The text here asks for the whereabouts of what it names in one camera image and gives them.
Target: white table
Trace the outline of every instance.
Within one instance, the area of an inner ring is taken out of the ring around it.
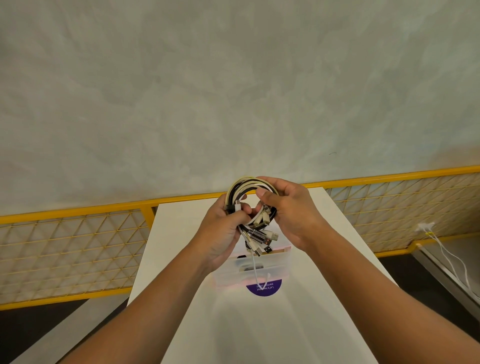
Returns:
[[[313,188],[310,194],[330,225],[391,279],[325,190]],[[189,242],[213,201],[158,207],[129,302]],[[259,311],[261,315],[252,315]],[[246,287],[219,290],[209,275],[195,295],[163,363],[376,363],[376,360],[315,264],[293,247],[290,275],[271,296],[256,296]]]

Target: clear plastic bin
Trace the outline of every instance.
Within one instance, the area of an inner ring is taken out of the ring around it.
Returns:
[[[265,283],[268,274],[270,274],[269,281],[288,277],[291,247],[282,250],[279,253],[273,251],[262,256],[255,256],[259,283]],[[213,273],[213,276],[217,287],[255,284],[252,256],[247,255],[245,258],[230,257]]]

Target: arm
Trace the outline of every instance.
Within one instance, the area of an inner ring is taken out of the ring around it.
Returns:
[[[250,220],[245,211],[226,216],[225,195],[208,210],[190,243],[111,322],[63,361],[73,363],[159,363],[204,278],[230,256]]]
[[[305,187],[261,178],[282,196],[258,189],[258,197],[277,208],[282,232],[317,265],[379,363],[480,361],[480,344],[383,275],[330,227]]]

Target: yellow wire mesh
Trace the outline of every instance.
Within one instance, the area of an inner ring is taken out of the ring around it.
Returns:
[[[327,189],[374,252],[406,248],[435,222],[439,236],[480,231],[480,173]]]
[[[0,225],[0,304],[132,286],[149,231],[140,210]]]

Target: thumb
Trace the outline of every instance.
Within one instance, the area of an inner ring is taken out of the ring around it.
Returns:
[[[264,188],[257,188],[257,196],[258,198],[260,198],[260,200],[266,204],[266,205],[269,205],[269,206],[273,206],[273,207],[278,207],[278,204],[280,203],[281,201],[281,197],[277,194],[274,194],[270,191],[267,191],[266,189]]]
[[[240,210],[240,211],[234,212],[233,214],[228,215],[226,219],[233,226],[246,224],[251,220],[250,216],[248,216],[247,213],[243,210]]]

